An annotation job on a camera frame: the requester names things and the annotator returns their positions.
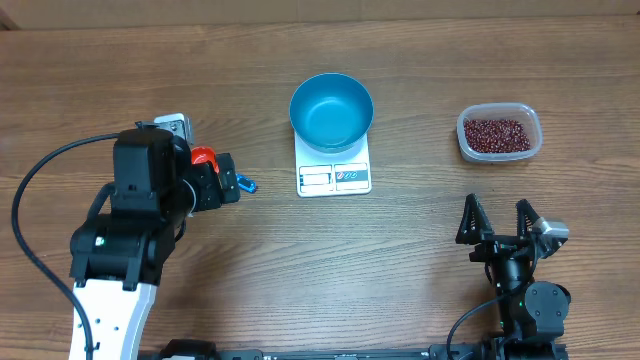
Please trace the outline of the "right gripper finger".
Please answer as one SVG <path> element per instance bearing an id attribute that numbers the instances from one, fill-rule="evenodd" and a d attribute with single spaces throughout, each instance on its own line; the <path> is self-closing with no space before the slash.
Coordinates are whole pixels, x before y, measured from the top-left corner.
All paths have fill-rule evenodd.
<path id="1" fill-rule="evenodd" d="M 477 195 L 474 193 L 467 195 L 455 242 L 464 245 L 477 245 L 493 235 L 494 230 Z"/>
<path id="2" fill-rule="evenodd" d="M 533 225 L 540 216 L 526 199 L 521 199 L 516 203 L 517 210 L 517 235 L 525 238 L 532 231 Z"/>

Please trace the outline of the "red measuring scoop blue handle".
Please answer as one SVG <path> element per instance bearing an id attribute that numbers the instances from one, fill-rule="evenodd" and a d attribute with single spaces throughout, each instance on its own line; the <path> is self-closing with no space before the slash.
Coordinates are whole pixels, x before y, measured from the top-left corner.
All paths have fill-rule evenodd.
<path id="1" fill-rule="evenodd" d="M 191 150 L 191 163 L 193 165 L 210 163 L 216 174 L 220 173 L 216 153 L 211 147 L 196 146 Z M 257 184 L 243 174 L 236 174 L 238 187 L 248 193 L 254 194 L 258 190 Z"/>

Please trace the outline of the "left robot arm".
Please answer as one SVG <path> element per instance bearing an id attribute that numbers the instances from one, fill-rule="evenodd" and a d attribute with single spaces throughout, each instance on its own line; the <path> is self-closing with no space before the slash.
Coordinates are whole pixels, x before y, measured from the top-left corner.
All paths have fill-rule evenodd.
<path id="1" fill-rule="evenodd" d="M 163 265 L 187 217 L 240 198 L 230 154 L 190 148 L 167 130 L 121 132 L 113 162 L 113 182 L 71 238 L 70 275 L 82 307 L 72 359 L 137 358 Z"/>

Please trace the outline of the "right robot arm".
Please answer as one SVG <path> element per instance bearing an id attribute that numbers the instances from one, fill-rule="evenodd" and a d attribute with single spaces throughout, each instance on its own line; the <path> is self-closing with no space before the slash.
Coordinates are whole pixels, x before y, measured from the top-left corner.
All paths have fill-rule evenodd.
<path id="1" fill-rule="evenodd" d="M 514 235 L 495 233 L 478 197 L 466 196 L 455 242 L 472 245 L 469 260 L 484 265 L 496 297 L 466 312 L 452 326 L 445 350 L 454 357 L 453 335 L 480 311 L 496 305 L 501 331 L 485 337 L 475 359 L 566 359 L 566 348 L 555 344 L 564 334 L 571 295 L 558 284 L 534 278 L 538 262 L 554 255 L 569 238 L 562 222 L 540 216 L 525 199 L 516 203 Z"/>

